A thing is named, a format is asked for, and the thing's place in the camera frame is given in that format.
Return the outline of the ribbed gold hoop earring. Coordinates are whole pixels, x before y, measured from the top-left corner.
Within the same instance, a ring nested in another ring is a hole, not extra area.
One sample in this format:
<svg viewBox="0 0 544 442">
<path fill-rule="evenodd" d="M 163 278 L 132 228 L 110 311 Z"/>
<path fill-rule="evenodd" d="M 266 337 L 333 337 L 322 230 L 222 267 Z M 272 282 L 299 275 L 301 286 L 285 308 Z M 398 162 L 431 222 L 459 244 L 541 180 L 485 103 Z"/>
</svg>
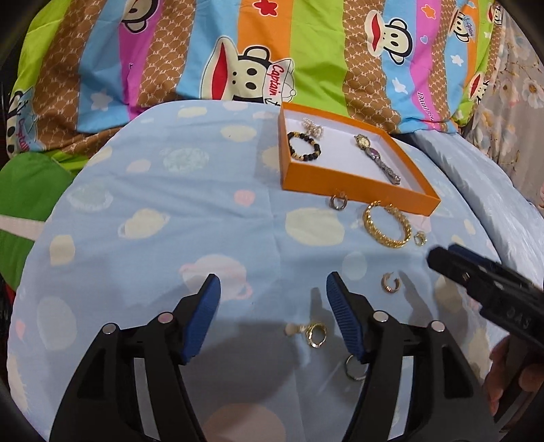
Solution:
<svg viewBox="0 0 544 442">
<path fill-rule="evenodd" d="M 401 280 L 393 277 L 392 273 L 385 273 L 381 278 L 382 290 L 389 294 L 395 294 L 401 287 Z"/>
</svg>

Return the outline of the gold chain bangle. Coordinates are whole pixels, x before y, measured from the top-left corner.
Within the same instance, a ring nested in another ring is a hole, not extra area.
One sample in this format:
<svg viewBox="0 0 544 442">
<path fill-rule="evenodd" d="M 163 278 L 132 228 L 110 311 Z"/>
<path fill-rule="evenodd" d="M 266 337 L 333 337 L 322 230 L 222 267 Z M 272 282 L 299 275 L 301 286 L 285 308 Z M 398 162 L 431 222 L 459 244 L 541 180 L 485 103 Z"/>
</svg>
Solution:
<svg viewBox="0 0 544 442">
<path fill-rule="evenodd" d="M 401 249 L 412 238 L 408 218 L 392 204 L 374 201 L 363 211 L 361 221 L 366 232 L 380 245 Z"/>
</svg>

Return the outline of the gold hoop pearl earring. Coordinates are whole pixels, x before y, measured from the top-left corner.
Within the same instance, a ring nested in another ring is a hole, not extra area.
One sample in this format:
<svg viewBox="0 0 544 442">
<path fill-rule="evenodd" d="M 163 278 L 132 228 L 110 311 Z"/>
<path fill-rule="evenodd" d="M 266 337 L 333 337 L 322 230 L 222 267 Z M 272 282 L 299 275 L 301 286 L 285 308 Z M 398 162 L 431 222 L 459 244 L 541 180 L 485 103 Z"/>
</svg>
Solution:
<svg viewBox="0 0 544 442">
<path fill-rule="evenodd" d="M 308 324 L 288 323 L 284 328 L 286 336 L 302 335 L 308 346 L 317 349 L 320 348 L 327 339 L 327 328 L 321 322 L 311 322 Z"/>
</svg>

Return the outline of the silver metal wrist watch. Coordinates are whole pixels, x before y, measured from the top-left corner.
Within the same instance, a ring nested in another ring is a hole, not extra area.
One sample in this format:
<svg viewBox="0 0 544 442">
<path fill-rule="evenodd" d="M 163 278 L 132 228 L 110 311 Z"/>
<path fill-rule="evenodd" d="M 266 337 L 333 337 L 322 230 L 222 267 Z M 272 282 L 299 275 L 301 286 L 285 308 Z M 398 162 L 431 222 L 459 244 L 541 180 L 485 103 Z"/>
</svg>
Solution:
<svg viewBox="0 0 544 442">
<path fill-rule="evenodd" d="M 391 182 L 393 185 L 399 185 L 401 183 L 400 176 L 397 175 L 393 169 L 391 169 L 388 165 L 386 165 L 385 162 L 382 161 L 382 158 L 376 149 L 372 147 L 367 147 L 365 149 L 365 153 L 367 156 L 369 156 L 371 160 L 373 160 L 375 165 L 382 170 L 382 173 L 386 175 L 389 182 Z"/>
</svg>

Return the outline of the orange jewelry box tray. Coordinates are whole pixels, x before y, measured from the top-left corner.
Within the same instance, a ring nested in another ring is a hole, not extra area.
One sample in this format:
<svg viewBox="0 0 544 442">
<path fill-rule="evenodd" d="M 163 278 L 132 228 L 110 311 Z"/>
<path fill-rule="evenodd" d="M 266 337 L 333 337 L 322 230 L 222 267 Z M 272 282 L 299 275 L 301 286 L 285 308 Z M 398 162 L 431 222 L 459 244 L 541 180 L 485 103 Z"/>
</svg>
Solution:
<svg viewBox="0 0 544 442">
<path fill-rule="evenodd" d="M 288 139 L 288 133 L 303 130 L 307 118 L 323 128 L 316 140 L 320 156 L 311 161 L 299 161 L 290 154 L 294 148 L 299 155 L 312 148 L 301 139 Z M 401 178 L 399 185 L 389 182 L 373 160 L 356 146 L 354 136 L 366 135 L 382 161 Z M 279 163 L 281 186 L 285 191 L 306 192 L 325 197 L 344 193 L 350 202 L 371 203 L 380 200 L 403 212 L 430 216 L 441 202 L 422 171 L 396 140 L 383 130 L 365 122 L 285 103 L 278 116 Z"/>
</svg>

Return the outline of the light blue duvet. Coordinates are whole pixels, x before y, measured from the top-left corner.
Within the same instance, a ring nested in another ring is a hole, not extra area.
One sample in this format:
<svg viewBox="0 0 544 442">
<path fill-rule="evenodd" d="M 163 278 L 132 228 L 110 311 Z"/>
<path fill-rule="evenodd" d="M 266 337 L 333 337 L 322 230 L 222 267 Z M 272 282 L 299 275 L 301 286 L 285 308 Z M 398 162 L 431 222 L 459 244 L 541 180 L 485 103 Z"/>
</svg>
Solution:
<svg viewBox="0 0 544 442">
<path fill-rule="evenodd" d="M 459 134 L 416 131 L 408 139 L 456 186 L 500 262 L 543 286 L 543 216 L 506 173 Z"/>
</svg>

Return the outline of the small gold stud earring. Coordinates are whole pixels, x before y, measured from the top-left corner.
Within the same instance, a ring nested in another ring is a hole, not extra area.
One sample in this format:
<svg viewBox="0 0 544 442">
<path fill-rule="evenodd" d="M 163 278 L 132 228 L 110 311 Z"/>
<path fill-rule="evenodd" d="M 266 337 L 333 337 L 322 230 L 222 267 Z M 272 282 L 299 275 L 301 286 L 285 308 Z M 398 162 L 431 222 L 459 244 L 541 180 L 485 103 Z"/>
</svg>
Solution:
<svg viewBox="0 0 544 442">
<path fill-rule="evenodd" d="M 414 235 L 414 242 L 418 247 L 422 247 L 423 245 L 425 245 L 426 242 L 427 242 L 427 237 L 426 237 L 425 233 L 423 231 L 421 231 L 421 230 L 418 231 Z"/>
</svg>

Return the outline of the grey floral fabric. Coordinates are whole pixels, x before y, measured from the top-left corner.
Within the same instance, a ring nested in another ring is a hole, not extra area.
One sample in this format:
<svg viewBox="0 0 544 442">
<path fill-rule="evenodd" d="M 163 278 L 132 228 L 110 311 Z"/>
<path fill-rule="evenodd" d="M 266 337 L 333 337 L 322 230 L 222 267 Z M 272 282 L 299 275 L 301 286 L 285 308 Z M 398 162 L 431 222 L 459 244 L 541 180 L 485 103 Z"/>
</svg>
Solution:
<svg viewBox="0 0 544 442">
<path fill-rule="evenodd" d="M 464 138 L 492 159 L 543 210 L 543 63 L 508 14 L 491 85 Z"/>
</svg>

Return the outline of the small hoop earring by box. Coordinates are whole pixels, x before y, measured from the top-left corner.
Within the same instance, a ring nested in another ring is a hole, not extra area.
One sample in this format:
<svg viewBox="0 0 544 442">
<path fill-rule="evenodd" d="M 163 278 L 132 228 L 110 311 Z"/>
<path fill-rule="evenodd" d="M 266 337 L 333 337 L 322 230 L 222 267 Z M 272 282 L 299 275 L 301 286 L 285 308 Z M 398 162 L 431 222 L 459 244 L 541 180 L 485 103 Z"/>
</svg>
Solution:
<svg viewBox="0 0 544 442">
<path fill-rule="evenodd" d="M 348 202 L 346 194 L 333 194 L 329 199 L 329 206 L 336 211 L 343 211 L 347 207 Z"/>
</svg>

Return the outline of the gold wrist watch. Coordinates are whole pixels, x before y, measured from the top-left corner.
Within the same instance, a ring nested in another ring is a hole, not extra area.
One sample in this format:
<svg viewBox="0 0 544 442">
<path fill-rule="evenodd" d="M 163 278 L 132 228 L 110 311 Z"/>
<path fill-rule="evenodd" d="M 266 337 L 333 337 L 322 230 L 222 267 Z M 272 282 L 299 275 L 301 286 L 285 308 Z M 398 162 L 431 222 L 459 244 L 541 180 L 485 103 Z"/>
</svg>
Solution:
<svg viewBox="0 0 544 442">
<path fill-rule="evenodd" d="M 356 134 L 354 138 L 356 146 L 359 147 L 361 150 L 367 150 L 372 147 L 372 143 L 366 135 Z"/>
</svg>

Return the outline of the colourful monkey print blanket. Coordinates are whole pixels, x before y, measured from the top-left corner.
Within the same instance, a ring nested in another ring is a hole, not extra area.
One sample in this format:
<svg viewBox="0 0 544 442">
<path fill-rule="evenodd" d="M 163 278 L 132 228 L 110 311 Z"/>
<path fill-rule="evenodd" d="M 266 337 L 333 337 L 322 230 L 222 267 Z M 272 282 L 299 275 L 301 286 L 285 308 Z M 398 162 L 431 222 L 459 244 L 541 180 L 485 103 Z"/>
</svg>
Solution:
<svg viewBox="0 0 544 442">
<path fill-rule="evenodd" d="M 91 156 L 167 101 L 452 133 L 488 88 L 503 17 L 496 1 L 49 1 L 9 97 L 1 214 L 47 219 Z"/>
</svg>

